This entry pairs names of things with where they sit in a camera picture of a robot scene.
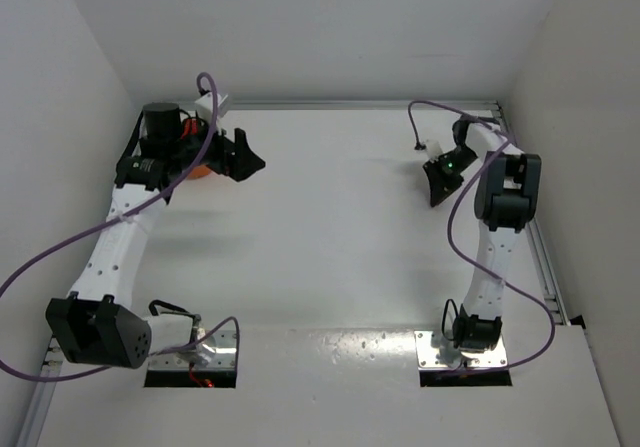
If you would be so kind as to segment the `orange round lego piece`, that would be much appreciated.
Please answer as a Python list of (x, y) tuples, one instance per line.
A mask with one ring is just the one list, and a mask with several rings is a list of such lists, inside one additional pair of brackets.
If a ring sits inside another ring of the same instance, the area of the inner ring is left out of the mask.
[(189, 117), (182, 121), (182, 135), (181, 138), (187, 138), (189, 136), (197, 136), (205, 127), (203, 121), (199, 118)]

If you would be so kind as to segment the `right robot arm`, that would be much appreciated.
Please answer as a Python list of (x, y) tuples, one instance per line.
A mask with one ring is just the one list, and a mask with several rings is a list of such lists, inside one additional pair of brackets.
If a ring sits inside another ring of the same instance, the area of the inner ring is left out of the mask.
[(483, 165), (474, 198), (479, 243), (471, 285), (453, 321), (450, 341), (463, 351), (484, 352), (498, 343), (502, 297), (517, 237), (533, 219), (542, 173), (539, 155), (509, 144), (497, 122), (463, 115), (453, 124), (455, 147), (438, 152), (424, 165), (432, 207), (463, 186), (463, 172)]

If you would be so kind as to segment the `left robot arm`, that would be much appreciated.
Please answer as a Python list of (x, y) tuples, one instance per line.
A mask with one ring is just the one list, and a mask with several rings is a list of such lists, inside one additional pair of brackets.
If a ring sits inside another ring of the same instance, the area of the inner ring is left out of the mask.
[(52, 299), (45, 312), (67, 361), (131, 369), (160, 353), (198, 361), (206, 336), (199, 315), (154, 300), (149, 316), (141, 317), (131, 305), (144, 251), (171, 200), (172, 183), (198, 167), (242, 182), (266, 166), (244, 130), (237, 128), (228, 138), (218, 127), (224, 102), (222, 96), (203, 94), (190, 111), (172, 102), (143, 106), (116, 164), (108, 225), (67, 296)]

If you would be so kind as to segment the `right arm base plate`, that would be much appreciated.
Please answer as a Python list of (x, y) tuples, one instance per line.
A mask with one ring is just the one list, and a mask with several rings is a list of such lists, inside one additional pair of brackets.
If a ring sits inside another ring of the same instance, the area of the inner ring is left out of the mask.
[(421, 371), (486, 370), (506, 367), (506, 348), (500, 338), (497, 346), (489, 350), (465, 350), (453, 346), (439, 331), (414, 332), (418, 368)]

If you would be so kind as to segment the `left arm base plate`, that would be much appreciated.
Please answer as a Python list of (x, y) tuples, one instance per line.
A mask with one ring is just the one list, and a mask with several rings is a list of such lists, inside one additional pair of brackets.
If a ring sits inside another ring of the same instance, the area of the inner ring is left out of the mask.
[(148, 370), (186, 372), (192, 365), (196, 372), (232, 371), (236, 366), (237, 340), (234, 330), (223, 328), (190, 351), (154, 356)]

